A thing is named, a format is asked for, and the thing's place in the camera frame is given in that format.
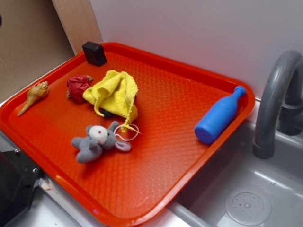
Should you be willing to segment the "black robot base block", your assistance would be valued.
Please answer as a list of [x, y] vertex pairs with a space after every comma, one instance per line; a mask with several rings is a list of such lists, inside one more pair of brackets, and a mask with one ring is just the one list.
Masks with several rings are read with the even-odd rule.
[[0, 225], [8, 227], [30, 209], [41, 178], [39, 166], [23, 151], [0, 153]]

